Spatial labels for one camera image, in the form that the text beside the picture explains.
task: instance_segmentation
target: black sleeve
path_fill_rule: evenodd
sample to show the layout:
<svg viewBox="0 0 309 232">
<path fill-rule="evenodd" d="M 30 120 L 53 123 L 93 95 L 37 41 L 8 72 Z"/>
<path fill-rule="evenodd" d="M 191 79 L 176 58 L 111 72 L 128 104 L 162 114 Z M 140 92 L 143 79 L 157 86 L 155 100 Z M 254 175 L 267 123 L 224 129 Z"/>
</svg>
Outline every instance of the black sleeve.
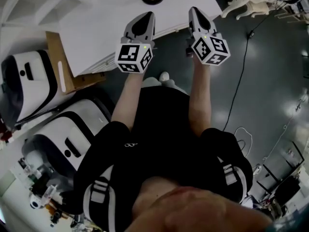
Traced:
<svg viewBox="0 0 309 232">
<path fill-rule="evenodd" d="M 239 167 L 247 182 L 247 191 L 252 187 L 253 172 L 249 161 L 244 157 L 235 136 L 229 132 L 223 132 L 215 128 L 203 131 L 200 140 L 202 144 L 211 146 L 216 155 L 224 162 Z"/>
<path fill-rule="evenodd" d="M 82 199 L 86 188 L 114 164 L 129 135 L 130 131 L 126 125 L 114 121 L 103 127 L 95 136 L 74 176 L 74 191 L 79 194 L 79 200 Z"/>
</svg>

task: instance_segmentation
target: black button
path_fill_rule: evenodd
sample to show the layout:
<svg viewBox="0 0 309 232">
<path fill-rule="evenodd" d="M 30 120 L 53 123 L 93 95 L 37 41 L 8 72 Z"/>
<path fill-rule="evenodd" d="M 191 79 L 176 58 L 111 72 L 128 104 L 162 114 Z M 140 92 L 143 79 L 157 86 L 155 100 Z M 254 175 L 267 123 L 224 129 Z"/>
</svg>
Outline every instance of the black button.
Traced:
<svg viewBox="0 0 309 232">
<path fill-rule="evenodd" d="M 64 155 L 65 155 L 66 157 L 70 157 L 70 156 L 71 156 L 71 152 L 70 152 L 69 150 L 66 150 L 66 151 L 64 152 Z"/>
</svg>

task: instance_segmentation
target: white cube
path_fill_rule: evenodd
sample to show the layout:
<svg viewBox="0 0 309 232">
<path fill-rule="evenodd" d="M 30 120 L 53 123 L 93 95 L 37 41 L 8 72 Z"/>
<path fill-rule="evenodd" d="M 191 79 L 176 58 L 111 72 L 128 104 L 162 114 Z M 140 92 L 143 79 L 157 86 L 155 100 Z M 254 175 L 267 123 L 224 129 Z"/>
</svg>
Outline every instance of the white cube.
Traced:
<svg viewBox="0 0 309 232">
<path fill-rule="evenodd" d="M 192 49 L 202 64 L 220 65 L 231 56 L 226 40 L 208 34 L 200 34 Z"/>
<path fill-rule="evenodd" d="M 125 73 L 144 73 L 152 58 L 150 44 L 119 44 L 115 52 L 115 64 Z"/>
</svg>

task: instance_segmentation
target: gray pants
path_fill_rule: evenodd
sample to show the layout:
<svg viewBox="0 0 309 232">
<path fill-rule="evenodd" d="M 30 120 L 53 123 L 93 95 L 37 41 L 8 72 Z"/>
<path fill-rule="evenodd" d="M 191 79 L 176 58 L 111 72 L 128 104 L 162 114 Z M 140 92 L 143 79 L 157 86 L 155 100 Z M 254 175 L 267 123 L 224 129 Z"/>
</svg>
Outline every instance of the gray pants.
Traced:
<svg viewBox="0 0 309 232">
<path fill-rule="evenodd" d="M 159 82 L 156 78 L 154 77 L 148 77 L 146 78 L 141 87 L 154 87 L 154 86 L 165 86 L 165 87 L 171 87 L 171 88 L 174 88 L 174 89 L 177 89 L 179 90 L 180 92 L 182 93 L 185 93 L 187 94 L 186 91 L 184 91 L 183 89 L 181 89 L 180 87 L 176 86 L 174 80 L 172 79 L 169 79 L 167 81 L 164 81 L 164 82 Z"/>
</svg>

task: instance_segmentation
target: cardboard box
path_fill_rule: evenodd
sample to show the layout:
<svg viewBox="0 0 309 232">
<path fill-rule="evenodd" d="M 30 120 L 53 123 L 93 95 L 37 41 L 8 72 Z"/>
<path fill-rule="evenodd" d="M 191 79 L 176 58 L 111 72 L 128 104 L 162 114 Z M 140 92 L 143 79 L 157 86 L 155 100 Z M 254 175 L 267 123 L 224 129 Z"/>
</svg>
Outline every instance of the cardboard box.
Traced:
<svg viewBox="0 0 309 232">
<path fill-rule="evenodd" d="M 58 33 L 46 32 L 48 54 L 54 69 L 58 86 L 63 94 L 78 91 L 101 81 L 105 81 L 104 73 L 86 74 L 73 77 L 69 63 Z"/>
</svg>

